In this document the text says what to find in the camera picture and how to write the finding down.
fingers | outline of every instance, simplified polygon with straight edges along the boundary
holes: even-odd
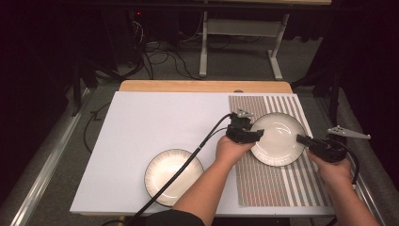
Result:
[[[229,139],[227,136],[221,137],[219,142],[220,143],[222,143],[222,142],[231,142],[231,143],[233,143],[235,145],[238,145],[238,146],[241,146],[243,148],[246,148],[247,150],[249,150],[250,148],[252,148],[255,145],[255,143],[236,143],[236,142],[232,141],[231,139]]]
[[[313,161],[317,166],[323,165],[326,162],[323,159],[317,157],[312,151],[308,151],[308,158]]]

black sleeve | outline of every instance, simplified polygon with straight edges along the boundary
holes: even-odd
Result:
[[[205,226],[202,220],[190,213],[167,210],[150,215],[146,226]]]

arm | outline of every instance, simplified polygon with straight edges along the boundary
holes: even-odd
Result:
[[[253,145],[237,144],[222,137],[217,143],[214,163],[182,195],[173,209],[191,213],[206,226],[211,225],[231,168]]]
[[[352,187],[347,159],[331,164],[312,152],[308,156],[319,168],[340,225],[379,225]]]

ceramic plate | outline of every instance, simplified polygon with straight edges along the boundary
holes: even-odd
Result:
[[[171,149],[158,154],[152,160],[147,167],[144,180],[151,197],[167,183],[190,155],[191,153],[185,150]],[[165,206],[173,206],[202,173],[202,164],[197,158],[194,158],[184,172],[180,174],[156,201]]]
[[[305,130],[294,117],[271,113],[257,119],[251,131],[264,129],[261,140],[251,151],[261,162],[270,166],[285,166],[297,160],[305,146],[296,142],[296,135],[305,136]]]

striped pattern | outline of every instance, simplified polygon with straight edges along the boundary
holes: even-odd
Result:
[[[252,123],[264,114],[281,112],[295,117],[311,130],[302,106],[295,94],[264,96],[230,96],[231,111],[243,108],[254,114]],[[294,163],[271,167],[262,163],[252,152],[236,165],[239,204],[243,206],[331,206],[316,166],[304,152]]]

